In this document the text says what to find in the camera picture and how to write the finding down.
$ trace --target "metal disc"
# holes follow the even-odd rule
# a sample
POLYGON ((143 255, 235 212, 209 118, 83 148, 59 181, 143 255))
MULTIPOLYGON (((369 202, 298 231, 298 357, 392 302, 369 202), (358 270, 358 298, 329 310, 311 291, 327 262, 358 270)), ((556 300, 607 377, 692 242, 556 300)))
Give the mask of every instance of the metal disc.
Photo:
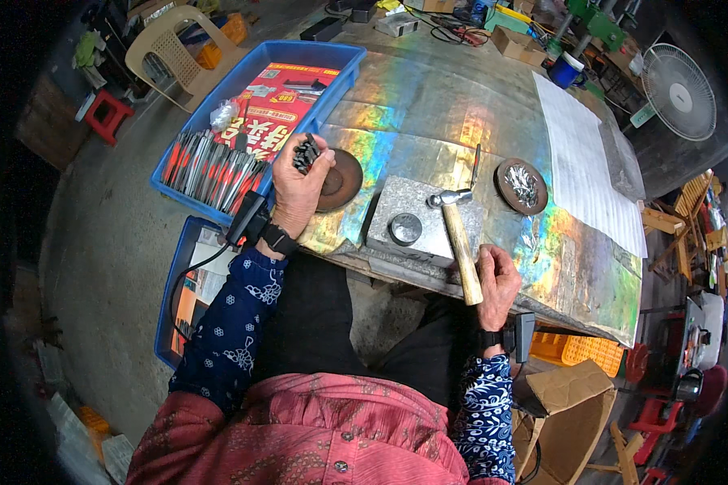
POLYGON ((345 150, 332 148, 337 164, 332 167, 320 189, 316 212, 339 209, 353 200, 364 182, 364 172, 356 157, 345 150))
POLYGON ((502 161, 494 174, 494 183, 502 198, 505 199, 507 204, 515 211, 525 214, 526 216, 534 216, 542 212, 547 207, 547 184, 542 178, 542 175, 534 169, 534 167, 520 158, 508 158, 502 161), (518 197, 515 193, 515 188, 507 180, 507 173, 511 167, 518 168, 522 165, 523 168, 520 170, 521 173, 525 173, 529 177, 529 185, 536 190, 535 200, 531 199, 529 204, 528 197, 518 197))
POLYGON ((391 219, 388 229, 395 243, 399 246, 410 246, 421 237, 423 224, 414 214, 402 212, 391 219))

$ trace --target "beige plastic chair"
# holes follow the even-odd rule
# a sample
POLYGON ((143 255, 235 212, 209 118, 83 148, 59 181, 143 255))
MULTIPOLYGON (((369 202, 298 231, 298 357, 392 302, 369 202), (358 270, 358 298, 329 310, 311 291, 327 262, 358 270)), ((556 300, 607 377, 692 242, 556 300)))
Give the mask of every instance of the beige plastic chair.
POLYGON ((240 61, 248 51, 234 45, 205 14, 190 5, 171 8, 149 23, 126 51, 125 63, 129 70, 149 86, 163 94, 178 107, 194 112, 205 96, 240 61), (175 35, 175 26, 184 20, 194 20, 221 49, 221 60, 216 68, 208 71, 200 66, 188 53, 181 40, 175 35), (185 105, 179 104, 151 80, 143 69, 143 59, 147 53, 156 54, 175 76, 175 80, 188 92, 192 99, 185 105))
POLYGON ((617 451, 617 465, 595 465, 588 463, 585 468, 598 470, 601 472, 620 473, 624 485, 639 485, 639 476, 637 475, 637 465, 633 462, 633 456, 644 444, 644 438, 641 433, 636 433, 631 439, 626 440, 622 435, 617 422, 609 424, 609 433, 612 435, 612 442, 615 443, 615 451, 617 451))

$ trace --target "blue plastic crate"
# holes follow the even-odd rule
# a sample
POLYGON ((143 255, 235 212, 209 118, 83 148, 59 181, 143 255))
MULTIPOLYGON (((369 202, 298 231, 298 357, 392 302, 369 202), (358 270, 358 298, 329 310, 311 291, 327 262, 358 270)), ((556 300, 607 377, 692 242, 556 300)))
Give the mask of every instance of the blue plastic crate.
POLYGON ((194 252, 195 243, 199 238, 199 232, 202 228, 209 228, 218 232, 223 232, 221 227, 201 217, 189 216, 183 224, 181 238, 178 239, 178 247, 175 248, 175 256, 172 258, 170 265, 170 274, 167 275, 165 283, 165 295, 162 296, 162 306, 159 309, 159 322, 157 323, 157 335, 154 338, 154 353, 159 360, 169 365, 175 370, 181 363, 182 356, 172 349, 172 333, 173 321, 171 315, 167 314, 167 301, 174 299, 173 311, 178 307, 178 300, 181 297, 180 289, 183 285, 178 285, 178 296, 171 295, 172 286, 175 279, 184 269, 188 268, 192 262, 192 253, 194 252))
MULTIPOLYGON (((256 46, 221 82, 208 94, 199 107, 188 118, 181 131, 204 131, 210 128, 210 112, 218 107, 222 99, 229 99, 239 95, 271 62, 294 63, 307 66, 328 67, 339 70, 337 78, 329 85, 310 110, 296 126, 295 133, 318 133, 329 113, 342 96, 356 82, 359 77, 359 63, 366 55, 364 47, 349 46, 345 44, 330 44, 328 42, 308 42, 305 40, 267 40, 256 46)), ((191 207, 207 218, 229 226, 232 216, 220 210, 207 206, 199 200, 186 196, 184 193, 165 186, 161 182, 162 169, 170 157, 172 144, 162 155, 154 173, 151 174, 150 183, 165 196, 175 199, 185 206, 191 207)), ((267 196, 272 187, 272 168, 268 168, 262 183, 256 192, 267 196)))

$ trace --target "wooden hammer handle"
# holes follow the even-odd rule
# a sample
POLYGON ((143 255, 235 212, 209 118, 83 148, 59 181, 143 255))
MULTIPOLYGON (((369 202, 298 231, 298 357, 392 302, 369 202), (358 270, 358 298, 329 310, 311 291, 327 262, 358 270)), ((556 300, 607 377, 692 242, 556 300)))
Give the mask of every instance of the wooden hammer handle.
POLYGON ((480 280, 477 278, 472 251, 469 248, 469 238, 466 237, 466 230, 461 221, 459 208, 456 204, 442 206, 442 215, 445 216, 450 244, 453 246, 456 261, 459 263, 464 303, 467 305, 482 303, 483 289, 480 287, 480 280))

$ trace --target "metal hammer head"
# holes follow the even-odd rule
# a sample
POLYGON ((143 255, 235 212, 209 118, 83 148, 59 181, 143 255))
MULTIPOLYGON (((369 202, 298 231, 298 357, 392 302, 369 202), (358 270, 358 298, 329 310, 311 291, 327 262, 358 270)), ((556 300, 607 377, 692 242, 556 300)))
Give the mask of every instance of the metal hammer head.
POLYGON ((469 189, 443 190, 435 196, 426 199, 426 203, 433 209, 439 209, 449 204, 464 203, 472 200, 472 191, 469 189))

